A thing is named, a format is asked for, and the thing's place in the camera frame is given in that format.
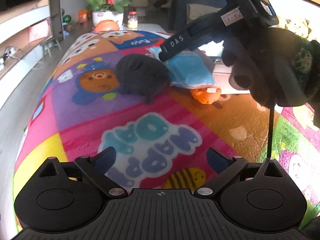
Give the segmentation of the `dark gloved right hand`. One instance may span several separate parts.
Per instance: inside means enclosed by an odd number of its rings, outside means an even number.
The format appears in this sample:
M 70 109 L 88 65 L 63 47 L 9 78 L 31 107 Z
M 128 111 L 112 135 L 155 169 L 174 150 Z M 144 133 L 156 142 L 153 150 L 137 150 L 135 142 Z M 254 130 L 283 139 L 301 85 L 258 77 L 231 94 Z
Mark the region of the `dark gloved right hand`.
M 222 61 L 235 70 L 250 69 L 253 80 L 236 81 L 250 91 L 260 105 L 281 107 L 308 103 L 314 110 L 313 124 L 319 126 L 319 42 L 308 41 L 279 28 L 252 31 L 243 42 L 224 41 Z

